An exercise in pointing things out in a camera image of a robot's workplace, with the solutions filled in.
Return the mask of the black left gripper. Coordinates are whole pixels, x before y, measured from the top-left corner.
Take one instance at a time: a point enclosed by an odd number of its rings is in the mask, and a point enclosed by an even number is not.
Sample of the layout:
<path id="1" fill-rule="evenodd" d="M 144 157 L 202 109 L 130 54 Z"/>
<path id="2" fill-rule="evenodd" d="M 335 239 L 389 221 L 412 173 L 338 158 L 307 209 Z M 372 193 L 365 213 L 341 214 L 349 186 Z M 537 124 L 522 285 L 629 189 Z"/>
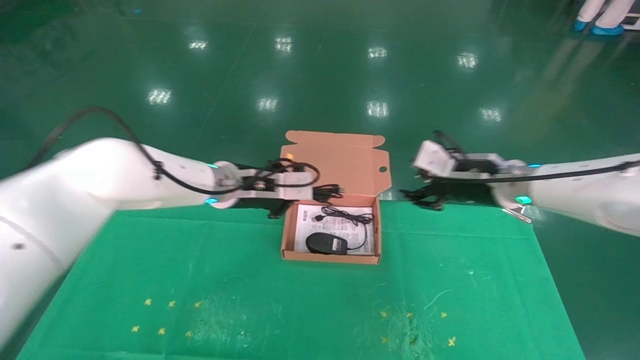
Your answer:
<path id="1" fill-rule="evenodd" d="M 281 219 L 295 202 L 295 200 L 281 198 L 247 197 L 238 199 L 238 207 L 267 208 L 269 210 L 267 218 L 277 220 Z"/>

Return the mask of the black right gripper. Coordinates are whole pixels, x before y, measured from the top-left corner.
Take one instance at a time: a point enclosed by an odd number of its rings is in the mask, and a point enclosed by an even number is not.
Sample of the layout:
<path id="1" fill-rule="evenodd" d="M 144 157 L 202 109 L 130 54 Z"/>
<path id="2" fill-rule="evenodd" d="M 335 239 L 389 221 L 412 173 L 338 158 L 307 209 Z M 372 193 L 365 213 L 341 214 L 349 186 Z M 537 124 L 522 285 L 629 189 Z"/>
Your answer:
<path id="1" fill-rule="evenodd" d="M 415 189 L 400 189 L 400 194 L 408 201 L 417 201 L 418 207 L 441 211 L 446 199 L 450 201 L 494 201 L 492 188 L 481 178 L 442 177 L 439 191 L 431 194 L 431 182 L 427 181 Z"/>

